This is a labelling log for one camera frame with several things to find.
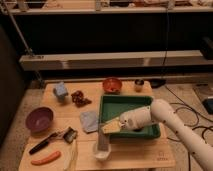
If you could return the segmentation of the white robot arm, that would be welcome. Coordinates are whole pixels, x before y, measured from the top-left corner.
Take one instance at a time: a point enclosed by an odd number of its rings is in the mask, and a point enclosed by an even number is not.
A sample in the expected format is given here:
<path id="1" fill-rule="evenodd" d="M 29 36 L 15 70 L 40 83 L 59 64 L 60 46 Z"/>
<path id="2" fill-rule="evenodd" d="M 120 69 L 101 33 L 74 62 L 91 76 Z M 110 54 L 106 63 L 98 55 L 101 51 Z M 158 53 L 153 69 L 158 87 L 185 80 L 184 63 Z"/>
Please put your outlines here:
<path id="1" fill-rule="evenodd" d="M 204 171 L 213 171 L 213 147 L 186 126 L 172 106 L 163 99 L 154 99 L 149 106 L 123 112 L 105 122 L 101 129 L 104 134 L 109 134 L 141 129 L 156 123 L 163 123 L 175 133 Z"/>

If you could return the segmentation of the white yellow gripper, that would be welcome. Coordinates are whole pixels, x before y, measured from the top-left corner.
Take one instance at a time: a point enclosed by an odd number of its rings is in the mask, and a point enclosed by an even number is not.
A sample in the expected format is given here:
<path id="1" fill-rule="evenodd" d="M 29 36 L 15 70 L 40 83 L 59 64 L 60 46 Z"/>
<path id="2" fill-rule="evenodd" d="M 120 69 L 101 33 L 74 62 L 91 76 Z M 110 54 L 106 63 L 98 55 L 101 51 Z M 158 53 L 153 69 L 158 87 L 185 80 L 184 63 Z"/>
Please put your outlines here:
<path id="1" fill-rule="evenodd" d="M 138 130 L 154 123 L 149 107 L 140 107 L 122 113 L 118 118 L 107 121 L 102 126 L 104 134 L 116 133 L 121 130 Z"/>

